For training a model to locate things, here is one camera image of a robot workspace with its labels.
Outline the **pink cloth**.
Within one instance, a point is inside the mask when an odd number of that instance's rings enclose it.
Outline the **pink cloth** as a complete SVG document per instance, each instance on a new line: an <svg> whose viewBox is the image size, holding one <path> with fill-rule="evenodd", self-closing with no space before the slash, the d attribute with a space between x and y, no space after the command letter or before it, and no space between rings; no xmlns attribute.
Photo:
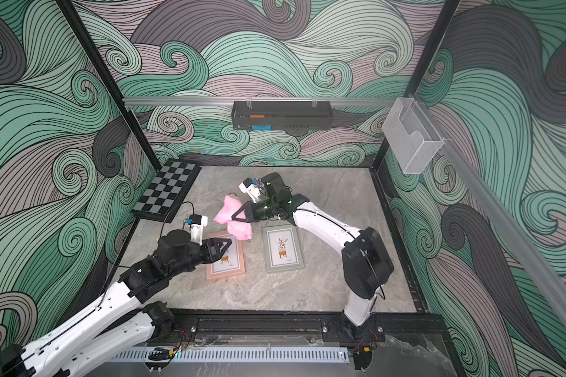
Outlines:
<svg viewBox="0 0 566 377"><path fill-rule="evenodd" d="M226 225L227 232L234 236L237 240L251 240L252 226L245 222L245 212L236 215L240 210L242 203L234 196L226 196L223 207L215 216L214 221L221 225Z"/></svg>

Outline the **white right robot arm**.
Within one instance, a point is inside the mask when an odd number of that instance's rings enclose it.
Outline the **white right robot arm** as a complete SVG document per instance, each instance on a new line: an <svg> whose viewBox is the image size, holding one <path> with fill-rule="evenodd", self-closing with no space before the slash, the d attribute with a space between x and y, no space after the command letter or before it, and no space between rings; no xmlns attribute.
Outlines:
<svg viewBox="0 0 566 377"><path fill-rule="evenodd" d="M239 185L250 201L232 214L234 221L253 223L271 219L288 221L328 244L340 254L350 295L344 319L363 326L371 316L377 294L383 292L395 268L376 229L359 229L325 213L300 193L293 193L278 173L247 178Z"/></svg>

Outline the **green picture frame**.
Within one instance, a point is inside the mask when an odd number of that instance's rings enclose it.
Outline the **green picture frame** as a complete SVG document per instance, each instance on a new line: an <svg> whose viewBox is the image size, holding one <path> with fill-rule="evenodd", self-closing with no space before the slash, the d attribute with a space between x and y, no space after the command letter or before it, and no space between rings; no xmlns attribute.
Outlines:
<svg viewBox="0 0 566 377"><path fill-rule="evenodd" d="M267 273L301 270L305 267L296 228L291 225L263 228Z"/></svg>

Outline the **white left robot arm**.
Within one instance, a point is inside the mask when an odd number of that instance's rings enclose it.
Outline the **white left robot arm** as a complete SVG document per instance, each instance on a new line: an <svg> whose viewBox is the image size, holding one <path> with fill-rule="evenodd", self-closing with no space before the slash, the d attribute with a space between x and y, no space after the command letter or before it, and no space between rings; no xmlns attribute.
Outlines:
<svg viewBox="0 0 566 377"><path fill-rule="evenodd" d="M149 303L170 280L199 265L218 262L231 246L226 238L192 241L184 230L160 237L157 249L125 270L101 296L45 336L0 353L1 376L85 376L122 351L173 331L165 303Z"/></svg>

